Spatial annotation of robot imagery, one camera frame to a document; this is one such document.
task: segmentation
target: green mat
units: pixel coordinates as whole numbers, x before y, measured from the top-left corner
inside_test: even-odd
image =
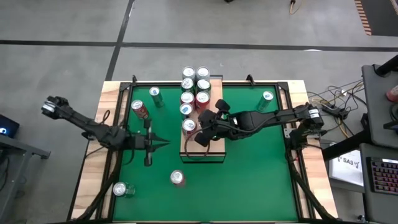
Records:
[[[296,221],[294,195],[284,158],[282,128],[263,129],[250,138],[226,140],[223,164],[183,164],[180,151],[181,117],[179,87],[160,89],[165,106],[156,108],[149,88],[134,89],[152,118],[152,130],[171,144],[153,154],[153,165],[144,167],[144,151],[123,165],[120,181],[136,187],[133,198],[117,198],[115,221]],[[254,110],[263,91],[274,87],[223,87],[231,112]],[[277,109],[277,100],[268,111]],[[131,111],[131,131],[144,131],[143,121]],[[131,152],[123,155],[123,163]],[[186,185],[170,181],[173,170],[182,170]]]

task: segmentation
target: table leg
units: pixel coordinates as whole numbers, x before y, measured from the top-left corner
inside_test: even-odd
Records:
[[[365,129],[355,134],[354,136],[345,139],[344,141],[341,141],[322,150],[323,160],[329,161],[338,156],[346,154],[347,152],[351,152],[352,150],[359,148],[359,144],[361,143],[372,144],[369,129]]]

